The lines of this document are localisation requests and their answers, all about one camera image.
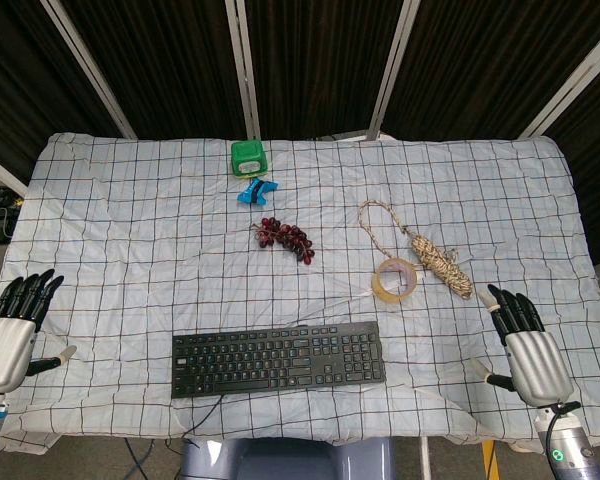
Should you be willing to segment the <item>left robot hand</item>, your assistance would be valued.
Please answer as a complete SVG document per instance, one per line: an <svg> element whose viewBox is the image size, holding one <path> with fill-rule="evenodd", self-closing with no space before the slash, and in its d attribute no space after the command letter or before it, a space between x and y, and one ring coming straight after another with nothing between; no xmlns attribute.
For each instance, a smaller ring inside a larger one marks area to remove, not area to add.
<svg viewBox="0 0 600 480"><path fill-rule="evenodd" d="M0 295L0 395L16 390L25 378L55 369L69 361L77 347L34 360L37 334L64 277L53 269L27 278L17 277Z"/></svg>

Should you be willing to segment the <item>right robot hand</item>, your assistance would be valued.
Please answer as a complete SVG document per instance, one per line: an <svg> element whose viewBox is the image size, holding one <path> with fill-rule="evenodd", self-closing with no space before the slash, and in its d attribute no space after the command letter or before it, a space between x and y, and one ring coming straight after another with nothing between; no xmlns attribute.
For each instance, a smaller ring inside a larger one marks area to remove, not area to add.
<svg viewBox="0 0 600 480"><path fill-rule="evenodd" d="M478 293L503 346L510 374L499 375L476 358L469 360L485 383L518 394L534 408L562 405L574 392L566 364L535 305L523 294L493 284Z"/></svg>

